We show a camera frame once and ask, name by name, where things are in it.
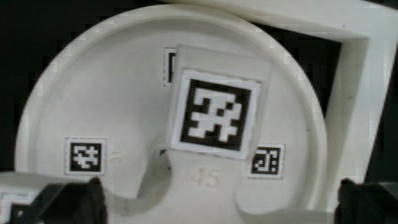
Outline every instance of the white plastic object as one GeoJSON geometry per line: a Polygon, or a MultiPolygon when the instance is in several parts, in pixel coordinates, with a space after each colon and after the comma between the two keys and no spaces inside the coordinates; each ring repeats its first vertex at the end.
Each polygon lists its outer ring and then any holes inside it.
{"type": "Polygon", "coordinates": [[[340,181],[365,181],[398,43],[398,11],[363,0],[166,0],[207,6],[249,21],[342,42],[326,114],[329,168],[324,200],[335,211],[340,181]]]}
{"type": "Polygon", "coordinates": [[[152,192],[152,188],[143,187],[143,179],[157,164],[153,155],[166,147],[171,102],[164,54],[180,44],[255,57],[274,66],[260,145],[287,145],[285,175],[292,178],[283,179],[281,188],[276,180],[242,177],[237,200],[251,198],[242,204],[251,213],[285,207],[313,208],[326,177],[328,140],[312,84],[297,62],[265,32],[228,13],[198,6],[164,5],[123,13],[93,27],[61,52],[24,112],[17,170],[88,181],[93,176],[68,174],[66,163],[77,157],[81,159],[73,161],[81,168],[88,164],[95,166],[95,151],[102,151],[105,173],[93,169],[93,175],[102,175],[105,189],[116,197],[116,203],[111,203],[116,211],[132,215],[141,200],[153,203],[141,198],[132,205],[127,199],[152,192]],[[81,145],[88,150],[95,147],[93,155],[77,149],[75,157],[66,156],[75,143],[89,144],[81,145]],[[271,199],[265,189],[269,192],[285,190],[283,199],[280,196],[271,199]]]}

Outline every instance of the white plastic surface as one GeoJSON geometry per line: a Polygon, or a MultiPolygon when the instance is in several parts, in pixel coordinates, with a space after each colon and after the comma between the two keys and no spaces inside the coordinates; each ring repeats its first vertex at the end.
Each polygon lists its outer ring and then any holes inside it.
{"type": "Polygon", "coordinates": [[[93,27],[70,44],[43,73],[25,108],[17,170],[89,180],[91,175],[66,172],[66,143],[72,137],[104,139],[107,170],[102,181],[111,193],[116,221],[136,219],[143,221],[139,223],[150,223],[146,218],[153,217],[153,223],[173,223],[185,211],[187,217],[191,213],[210,212],[210,220],[212,217],[216,220],[226,217],[240,223],[239,213],[233,219],[235,216],[207,210],[212,202],[224,212],[237,209],[232,195],[210,197],[212,189],[194,191],[175,181],[169,185],[168,169],[164,171],[164,166],[157,169],[162,159],[155,155],[166,147],[171,102],[171,88],[164,86],[164,51],[180,44],[256,57],[274,65],[260,144],[287,145],[287,178],[278,182],[228,176],[223,172],[242,173],[242,164],[214,158],[212,163],[223,168],[217,171],[212,165],[200,167],[208,162],[207,156],[175,153],[173,180],[185,178],[192,187],[201,189],[201,183],[191,182],[192,172],[203,168],[200,172],[214,173],[212,176],[221,172],[226,176],[221,187],[232,192],[230,188],[240,183],[240,209],[256,214],[287,207],[310,208],[319,203],[328,140],[306,75],[264,31],[230,14],[196,6],[164,5],[123,13],[93,27]],[[152,210],[155,205],[168,209],[152,210]]]}
{"type": "Polygon", "coordinates": [[[326,191],[313,204],[333,212],[342,179],[361,183],[367,175],[398,44],[398,11],[365,0],[164,1],[221,9],[260,24],[344,43],[326,116],[326,191]]]}

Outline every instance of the black background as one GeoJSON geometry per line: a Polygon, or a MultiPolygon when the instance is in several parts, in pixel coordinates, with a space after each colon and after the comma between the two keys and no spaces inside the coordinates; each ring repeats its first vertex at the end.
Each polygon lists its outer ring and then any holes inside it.
{"type": "MultiPolygon", "coordinates": [[[[15,141],[24,107],[43,70],[68,43],[121,12],[152,0],[0,1],[0,171],[15,169],[15,141]]],[[[342,44],[262,26],[304,68],[328,111],[342,44]]],[[[398,66],[395,66],[368,181],[398,181],[398,66]]]]}

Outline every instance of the white frame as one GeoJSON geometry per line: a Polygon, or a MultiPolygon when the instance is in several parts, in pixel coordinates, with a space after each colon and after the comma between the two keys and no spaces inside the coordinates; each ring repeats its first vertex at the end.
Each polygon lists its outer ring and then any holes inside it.
{"type": "Polygon", "coordinates": [[[313,208],[335,211],[344,178],[365,180],[398,42],[398,11],[363,0],[166,0],[344,43],[326,116],[329,168],[313,208]]]}

